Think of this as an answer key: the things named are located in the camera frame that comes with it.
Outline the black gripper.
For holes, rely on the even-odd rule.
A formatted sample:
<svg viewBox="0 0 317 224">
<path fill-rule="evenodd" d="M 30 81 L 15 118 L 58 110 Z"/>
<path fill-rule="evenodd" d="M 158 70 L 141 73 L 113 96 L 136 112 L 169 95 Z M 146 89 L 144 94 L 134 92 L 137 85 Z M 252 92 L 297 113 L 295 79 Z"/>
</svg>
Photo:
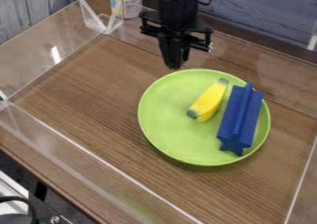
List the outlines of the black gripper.
<svg viewBox="0 0 317 224">
<path fill-rule="evenodd" d="M 158 0 L 158 10 L 141 13 L 142 34 L 158 39 L 170 69 L 180 69 L 189 60 L 192 48 L 210 49 L 213 28 L 198 19 L 198 6 L 210 4 L 212 0 Z"/>
</svg>

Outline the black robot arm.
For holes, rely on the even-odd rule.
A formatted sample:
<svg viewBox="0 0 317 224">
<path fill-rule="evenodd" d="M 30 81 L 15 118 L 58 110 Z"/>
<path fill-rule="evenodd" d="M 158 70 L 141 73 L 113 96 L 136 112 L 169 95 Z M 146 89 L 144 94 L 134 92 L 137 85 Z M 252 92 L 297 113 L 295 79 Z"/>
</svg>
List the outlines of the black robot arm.
<svg viewBox="0 0 317 224">
<path fill-rule="evenodd" d="M 214 29 L 198 18 L 198 6 L 213 0 L 158 0 L 158 10 L 144 10 L 141 32 L 158 39 L 165 65 L 180 69 L 192 49 L 208 52 Z"/>
</svg>

